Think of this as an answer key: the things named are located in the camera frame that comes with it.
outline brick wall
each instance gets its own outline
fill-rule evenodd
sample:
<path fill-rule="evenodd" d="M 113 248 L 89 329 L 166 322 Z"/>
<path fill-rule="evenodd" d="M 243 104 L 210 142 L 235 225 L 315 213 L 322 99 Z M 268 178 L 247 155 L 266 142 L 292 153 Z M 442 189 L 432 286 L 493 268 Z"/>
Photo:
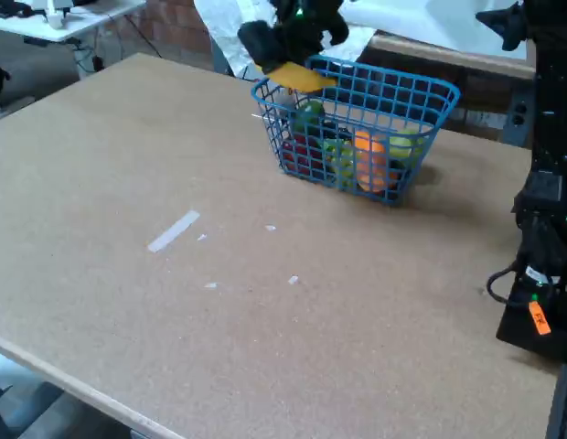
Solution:
<path fill-rule="evenodd" d="M 210 53 L 209 32 L 193 0 L 147 0 L 147 8 L 134 13 L 132 20 L 154 44 Z M 123 38 L 139 38 L 125 20 L 119 27 Z"/>

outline table surface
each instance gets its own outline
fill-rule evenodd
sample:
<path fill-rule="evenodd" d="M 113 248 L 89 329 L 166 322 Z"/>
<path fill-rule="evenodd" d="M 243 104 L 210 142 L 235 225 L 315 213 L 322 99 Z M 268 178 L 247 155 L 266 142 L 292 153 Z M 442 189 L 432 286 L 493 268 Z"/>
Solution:
<path fill-rule="evenodd" d="M 99 27 L 117 16 L 131 14 L 145 7 L 145 3 L 146 0 L 99 0 L 93 5 L 74 7 L 66 15 L 62 29 L 50 27 L 43 16 L 0 18 L 0 30 L 58 43 Z"/>
<path fill-rule="evenodd" d="M 484 290 L 529 153 L 442 132 L 389 209 L 283 175 L 254 112 L 140 55 L 1 120 L 0 352 L 154 438 L 543 437 L 555 369 Z"/>
<path fill-rule="evenodd" d="M 527 60 L 495 56 L 489 57 L 487 55 L 459 52 L 449 48 L 441 48 L 420 41 L 388 34 L 373 36 L 369 46 L 389 52 L 400 53 L 402 55 L 435 60 L 446 64 L 487 71 L 521 80 L 532 80 L 536 71 L 535 47 L 531 42 L 528 44 Z"/>

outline floor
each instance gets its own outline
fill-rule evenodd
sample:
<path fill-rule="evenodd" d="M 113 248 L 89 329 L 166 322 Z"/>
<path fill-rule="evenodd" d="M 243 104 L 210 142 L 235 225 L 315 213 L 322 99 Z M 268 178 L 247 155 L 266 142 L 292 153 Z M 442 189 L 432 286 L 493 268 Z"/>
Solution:
<path fill-rule="evenodd" d="M 165 59 L 183 62 L 212 70 L 210 55 L 186 52 L 175 47 L 156 47 Z M 98 35 L 96 53 L 105 65 L 111 65 L 135 52 L 150 53 L 142 41 L 120 40 L 116 34 Z M 2 106 L 23 98 L 36 101 L 68 87 L 78 80 L 76 64 L 70 47 L 50 45 L 45 48 L 24 44 L 16 35 L 0 32 L 0 66 L 11 74 L 0 95 Z M 37 384 L 16 385 L 0 399 L 0 413 L 4 417 L 13 412 L 37 387 Z M 62 395 L 52 406 L 20 436 L 22 439 L 124 439 L 125 430 L 112 423 L 96 410 L 71 395 Z"/>
<path fill-rule="evenodd" d="M 156 46 L 165 59 L 183 62 L 195 67 L 212 70 L 212 57 L 206 54 L 187 52 L 176 47 Z M 111 31 L 98 37 L 97 54 L 105 65 L 111 65 L 136 52 L 155 56 L 140 40 L 120 40 Z M 5 83 L 0 96 L 2 105 L 32 96 L 42 99 L 78 80 L 76 64 L 71 46 L 50 45 L 45 48 L 23 43 L 20 36 L 0 32 L 0 66 L 8 71 L 12 79 Z"/>

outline green apple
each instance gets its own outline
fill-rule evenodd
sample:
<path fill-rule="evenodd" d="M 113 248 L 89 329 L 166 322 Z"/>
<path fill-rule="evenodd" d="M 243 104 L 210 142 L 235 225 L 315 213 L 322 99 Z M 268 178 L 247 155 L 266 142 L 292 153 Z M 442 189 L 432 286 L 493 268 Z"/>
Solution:
<path fill-rule="evenodd" d="M 397 134 L 418 134 L 418 132 L 415 130 L 401 130 Z M 414 140 L 411 137 L 393 135 L 390 137 L 390 157 L 403 160 L 411 156 L 416 159 L 422 155 L 423 142 L 423 138 Z"/>
<path fill-rule="evenodd" d="M 294 133 L 304 134 L 307 126 L 308 135 L 319 136 L 319 126 L 326 117 L 326 112 L 322 102 L 308 101 L 300 105 L 292 117 Z"/>

